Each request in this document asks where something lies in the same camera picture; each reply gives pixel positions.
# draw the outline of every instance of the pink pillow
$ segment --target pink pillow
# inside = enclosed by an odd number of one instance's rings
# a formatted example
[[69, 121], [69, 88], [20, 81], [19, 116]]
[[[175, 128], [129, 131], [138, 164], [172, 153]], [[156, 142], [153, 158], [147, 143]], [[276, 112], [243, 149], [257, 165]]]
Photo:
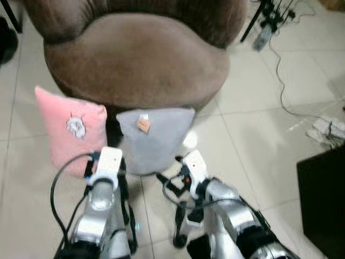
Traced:
[[[57, 169], [76, 155], [101, 151], [107, 146], [107, 111], [103, 105], [57, 96], [39, 86], [34, 91]], [[87, 157], [78, 159], [66, 168], [67, 173], [83, 178], [87, 161]]]

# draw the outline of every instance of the armchair cushion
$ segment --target armchair cushion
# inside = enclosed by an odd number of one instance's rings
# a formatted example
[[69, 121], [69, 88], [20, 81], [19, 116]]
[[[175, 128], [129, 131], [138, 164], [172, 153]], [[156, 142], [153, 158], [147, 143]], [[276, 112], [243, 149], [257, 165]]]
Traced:
[[229, 71], [225, 50], [162, 16], [112, 14], [62, 44], [46, 44], [47, 65], [62, 91], [104, 104], [108, 117], [137, 108], [200, 110]]

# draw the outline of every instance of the white tile floor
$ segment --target white tile floor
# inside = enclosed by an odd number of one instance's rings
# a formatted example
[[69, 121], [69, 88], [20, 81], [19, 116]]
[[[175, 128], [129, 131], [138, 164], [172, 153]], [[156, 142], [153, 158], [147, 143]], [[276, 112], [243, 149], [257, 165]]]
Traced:
[[[272, 38], [282, 56], [284, 101], [294, 111], [345, 120], [345, 13], [308, 2], [316, 16], [302, 17], [300, 24], [286, 26]], [[250, 16], [256, 8], [252, 3]], [[307, 12], [304, 4], [297, 8], [298, 14]], [[229, 48], [229, 78], [193, 125], [198, 149], [210, 173], [236, 186], [260, 208], [278, 237], [301, 258], [324, 258], [302, 232], [295, 170], [297, 161], [323, 148], [305, 137], [311, 118], [299, 123], [300, 118], [281, 109], [277, 58], [267, 47], [261, 53], [251, 49], [258, 31], [256, 25], [243, 44], [241, 32]], [[54, 170], [33, 94], [37, 84], [60, 92], [44, 62], [43, 40], [26, 19], [16, 55], [0, 68], [1, 259], [51, 258], [61, 238], [49, 208]], [[161, 185], [154, 178], [131, 179], [129, 185], [141, 224], [134, 258], [188, 258], [185, 250], [171, 244], [174, 207], [159, 195]], [[62, 179], [57, 200], [64, 221], [82, 188], [80, 180]]]

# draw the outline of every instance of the pillow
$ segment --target pillow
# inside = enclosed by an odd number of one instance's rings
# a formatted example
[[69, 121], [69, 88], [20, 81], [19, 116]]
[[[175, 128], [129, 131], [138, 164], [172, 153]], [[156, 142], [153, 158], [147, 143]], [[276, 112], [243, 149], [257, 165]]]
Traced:
[[[81, 153], [101, 151], [107, 146], [107, 111], [103, 105], [57, 96], [36, 86], [35, 94], [49, 135], [51, 160], [60, 169]], [[66, 172], [84, 177], [88, 158], [71, 163]]]
[[195, 111], [181, 108], [134, 110], [116, 116], [123, 133], [126, 171], [161, 172], [172, 165]]

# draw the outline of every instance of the pillow tag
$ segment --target pillow tag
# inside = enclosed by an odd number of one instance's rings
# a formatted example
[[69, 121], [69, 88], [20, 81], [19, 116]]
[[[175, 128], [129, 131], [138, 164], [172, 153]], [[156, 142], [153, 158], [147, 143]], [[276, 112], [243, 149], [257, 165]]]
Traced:
[[148, 133], [151, 126], [149, 115], [140, 114], [137, 126], [142, 132]]

